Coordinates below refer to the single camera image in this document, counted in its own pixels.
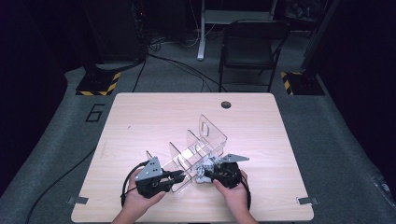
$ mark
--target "person's left hand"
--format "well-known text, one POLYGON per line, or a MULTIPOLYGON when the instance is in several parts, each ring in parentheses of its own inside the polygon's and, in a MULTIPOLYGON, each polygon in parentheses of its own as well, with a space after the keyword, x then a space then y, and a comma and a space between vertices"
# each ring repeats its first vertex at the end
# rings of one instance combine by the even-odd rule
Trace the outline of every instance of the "person's left hand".
MULTIPOLYGON (((128 190, 136 188, 134 177, 139 174, 140 171, 141 169, 132 173, 131 177, 129 178, 128 190)), ((137 192, 137 189, 129 191, 126 194, 125 203, 122 210, 112 223, 133 223, 137 221, 148 211, 152 205, 158 203, 163 198, 165 193, 165 191, 161 191, 158 194, 152 196, 150 199, 147 199, 140 195, 139 192, 137 192)))

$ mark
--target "gray carpet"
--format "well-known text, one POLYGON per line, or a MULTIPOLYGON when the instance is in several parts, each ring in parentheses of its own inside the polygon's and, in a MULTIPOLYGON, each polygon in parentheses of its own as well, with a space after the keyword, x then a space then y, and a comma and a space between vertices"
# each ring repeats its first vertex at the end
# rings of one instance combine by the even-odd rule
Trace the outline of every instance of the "gray carpet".
MULTIPOLYGON (((163 44, 155 55, 186 63, 218 80, 219 36, 208 40, 205 60, 198 62, 198 46, 163 44)), ((395 223, 396 209, 383 196, 374 179, 381 174, 351 135, 331 96, 288 96, 281 71, 300 71, 308 39, 292 35, 279 59, 272 88, 284 120, 296 160, 308 191, 321 204, 314 206, 309 223, 395 223)), ((116 68, 125 63, 110 63, 116 68)), ((84 158, 97 144, 114 97, 134 88, 142 64, 122 72, 109 96, 76 96, 75 88, 84 71, 66 75, 68 89, 56 115, 34 151, 0 199, 0 223, 23 223, 37 197, 57 178, 84 158), (92 107, 103 111, 98 122, 86 122, 92 107)), ((210 89, 217 85, 206 80, 210 89)), ((136 92, 199 92, 202 80, 167 62, 148 57, 136 92)), ((209 91, 204 85, 203 91, 209 91)), ((37 204, 30 223, 72 223, 73 205, 92 157, 63 178, 37 204)))

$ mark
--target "white desk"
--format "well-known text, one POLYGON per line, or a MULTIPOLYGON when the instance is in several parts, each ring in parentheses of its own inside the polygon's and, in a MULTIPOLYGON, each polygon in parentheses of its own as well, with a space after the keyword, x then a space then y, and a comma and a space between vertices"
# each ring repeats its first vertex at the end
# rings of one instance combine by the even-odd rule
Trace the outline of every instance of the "white desk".
POLYGON ((205 24, 230 24, 238 20, 271 20, 275 14, 277 0, 273 0, 269 12, 259 11, 227 11, 227 10, 206 10, 205 0, 202 0, 201 10, 201 40, 198 49, 198 61, 202 61, 205 55, 205 24))
MULTIPOLYGON (((186 147, 186 131, 198 133, 201 114, 228 140, 224 154, 249 157, 239 162, 248 174, 250 211, 259 221, 310 220, 304 182, 271 93, 121 93, 108 115, 72 220, 110 222, 121 210, 122 184, 146 161, 146 150, 161 165, 170 161, 169 142, 186 147), (224 109, 221 102, 231 108, 224 109)), ((176 196, 169 192, 138 222, 231 222, 233 216, 211 183, 191 184, 176 196)))

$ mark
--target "person's right hand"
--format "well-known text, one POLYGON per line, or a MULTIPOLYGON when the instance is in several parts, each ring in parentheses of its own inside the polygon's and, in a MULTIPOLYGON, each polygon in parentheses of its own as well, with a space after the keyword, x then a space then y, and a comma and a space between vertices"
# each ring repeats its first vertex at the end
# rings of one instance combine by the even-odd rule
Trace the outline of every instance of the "person's right hand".
MULTIPOLYGON (((248 175, 241 170, 242 181, 248 184, 248 175)), ((248 211, 248 193, 242 183, 235 188, 225 188, 217 179, 213 180, 216 189, 222 194, 237 223, 257 223, 248 211)))

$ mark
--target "chair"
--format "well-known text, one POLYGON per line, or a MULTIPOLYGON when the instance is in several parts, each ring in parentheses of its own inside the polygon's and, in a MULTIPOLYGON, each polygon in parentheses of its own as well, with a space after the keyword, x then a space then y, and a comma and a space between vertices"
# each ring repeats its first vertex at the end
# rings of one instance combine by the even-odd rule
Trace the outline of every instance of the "chair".
POLYGON ((222 87, 224 68, 260 70, 255 83, 234 82, 233 84, 267 86, 269 92, 281 47, 289 35, 290 27, 282 21, 241 20, 229 24, 225 29, 221 47, 219 92, 224 89, 222 87), (266 84, 260 81, 263 70, 272 70, 270 80, 266 84))

